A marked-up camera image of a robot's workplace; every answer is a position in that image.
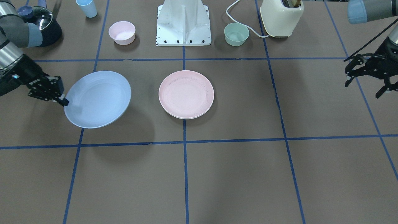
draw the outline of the black cable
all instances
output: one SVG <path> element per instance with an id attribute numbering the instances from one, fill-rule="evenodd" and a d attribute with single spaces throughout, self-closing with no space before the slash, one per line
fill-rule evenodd
<path id="1" fill-rule="evenodd" d="M 367 45 L 369 45 L 371 42 L 373 42 L 376 38 L 378 38 L 380 35 L 382 35 L 386 30 L 388 30 L 392 25 L 394 25 L 396 22 L 398 22 L 398 19 L 396 19 L 394 22 L 392 22 L 390 25 L 388 25 L 383 31 L 381 31 L 379 34 L 377 34 L 374 38 L 372 38 L 369 42 L 367 42 L 365 45 L 363 45 L 359 50 L 357 50 L 356 52 L 354 52 L 351 56 L 349 56 L 347 59 L 345 59 L 344 61 L 348 61 L 351 58 L 354 57 L 355 54 L 357 54 L 358 52 L 360 52 L 362 49 L 364 49 Z"/>

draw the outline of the pink bowl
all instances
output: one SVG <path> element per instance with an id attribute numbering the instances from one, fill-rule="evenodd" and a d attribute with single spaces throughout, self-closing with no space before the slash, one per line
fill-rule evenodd
<path id="1" fill-rule="evenodd" d="M 109 36 L 120 45 L 127 45 L 135 39 L 135 26 L 128 21 L 119 21 L 109 28 Z"/>

